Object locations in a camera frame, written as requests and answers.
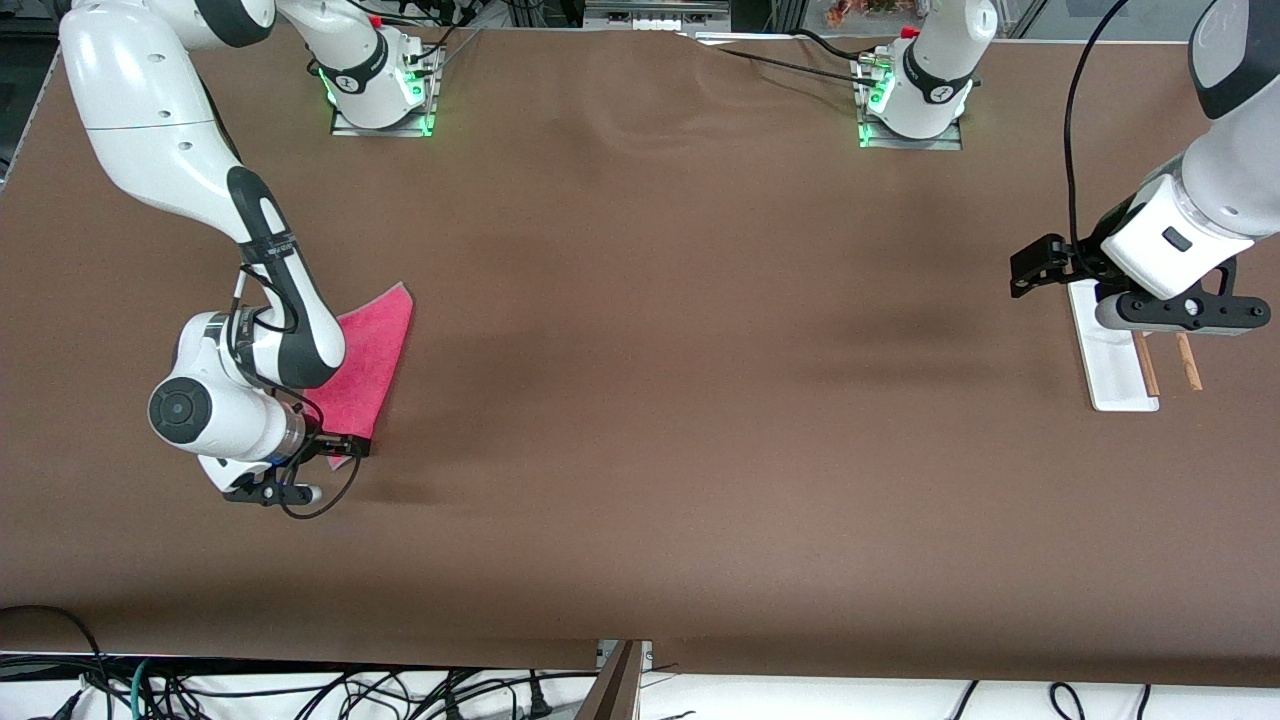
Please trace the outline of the pink towel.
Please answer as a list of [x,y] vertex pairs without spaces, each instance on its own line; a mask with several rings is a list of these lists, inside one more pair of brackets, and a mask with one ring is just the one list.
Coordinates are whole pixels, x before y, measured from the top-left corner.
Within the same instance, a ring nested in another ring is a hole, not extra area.
[[412,319],[413,296],[402,282],[337,318],[344,360],[330,380],[305,393],[323,411],[326,433],[372,438]]

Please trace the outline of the white rack with wooden bars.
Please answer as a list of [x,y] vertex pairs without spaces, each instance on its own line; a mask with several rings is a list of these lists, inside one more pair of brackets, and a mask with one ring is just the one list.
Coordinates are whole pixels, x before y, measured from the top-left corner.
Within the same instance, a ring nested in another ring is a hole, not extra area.
[[1171,334],[1193,391],[1204,388],[1190,347],[1190,334],[1121,318],[1116,299],[1100,300],[1097,281],[1068,284],[1076,340],[1092,407],[1100,413],[1156,413],[1160,387],[1147,337]]

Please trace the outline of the brown table cover sheet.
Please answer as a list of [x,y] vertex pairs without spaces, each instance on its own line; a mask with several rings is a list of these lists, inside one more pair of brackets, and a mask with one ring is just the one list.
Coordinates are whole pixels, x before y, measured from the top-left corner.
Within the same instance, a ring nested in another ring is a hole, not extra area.
[[430,138],[334,137],[298,35],[196,53],[338,313],[415,300],[328,514],[147,423],[234,245],[104,174],[55,67],[0,192],[0,607],[115,653],[1280,685],[1280,318],[1091,407],[1062,288],[1080,49],[995,44],[959,152],[677,35],[497,29]]

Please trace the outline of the orange red background objects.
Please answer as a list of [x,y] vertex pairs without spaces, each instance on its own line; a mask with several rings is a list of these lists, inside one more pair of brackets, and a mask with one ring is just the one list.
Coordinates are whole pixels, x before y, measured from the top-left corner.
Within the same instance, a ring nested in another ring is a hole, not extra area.
[[879,19],[897,12],[900,0],[831,0],[824,19],[829,28],[840,28],[847,22]]

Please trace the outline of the grey box with white sockets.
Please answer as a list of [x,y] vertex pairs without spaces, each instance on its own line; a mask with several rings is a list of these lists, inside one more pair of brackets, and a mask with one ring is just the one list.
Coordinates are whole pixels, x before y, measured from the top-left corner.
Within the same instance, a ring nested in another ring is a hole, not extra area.
[[584,0],[584,29],[728,33],[730,0]]

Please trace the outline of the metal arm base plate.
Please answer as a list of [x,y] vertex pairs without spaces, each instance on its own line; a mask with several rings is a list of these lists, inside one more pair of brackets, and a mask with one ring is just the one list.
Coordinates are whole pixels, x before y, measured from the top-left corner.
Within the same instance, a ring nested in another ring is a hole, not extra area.
[[900,86],[890,69],[890,59],[863,53],[849,63],[855,79],[869,79],[870,85],[855,83],[858,141],[861,149],[899,149],[920,151],[960,151],[963,135],[959,119],[951,119],[945,131],[932,138],[909,138],[891,129],[879,110]]
[[389,77],[394,92],[375,94],[384,105],[403,109],[404,114],[394,123],[380,128],[357,126],[338,108],[333,92],[326,99],[332,105],[330,135],[335,137],[394,137],[426,138],[434,132],[439,95],[442,91],[443,65],[447,59],[444,49],[430,56],[411,63],[406,69]]

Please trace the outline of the small metal bracket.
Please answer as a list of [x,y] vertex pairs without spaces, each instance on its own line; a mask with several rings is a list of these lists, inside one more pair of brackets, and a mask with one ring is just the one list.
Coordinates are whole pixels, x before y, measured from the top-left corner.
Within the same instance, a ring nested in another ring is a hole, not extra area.
[[[596,667],[596,670],[603,670],[605,667],[605,665],[609,661],[609,657],[613,655],[613,652],[616,650],[618,650],[622,646],[622,643],[623,643],[623,641],[621,641],[621,639],[613,639],[613,638],[605,638],[605,639],[599,639],[598,641],[598,643],[596,643],[596,653],[595,653],[595,667]],[[636,641],[636,647],[640,648],[641,656],[643,656],[643,660],[641,660],[641,674],[650,673],[652,669],[653,669],[653,659],[654,659],[654,656],[653,656],[653,648],[652,648],[652,642],[650,641]]]

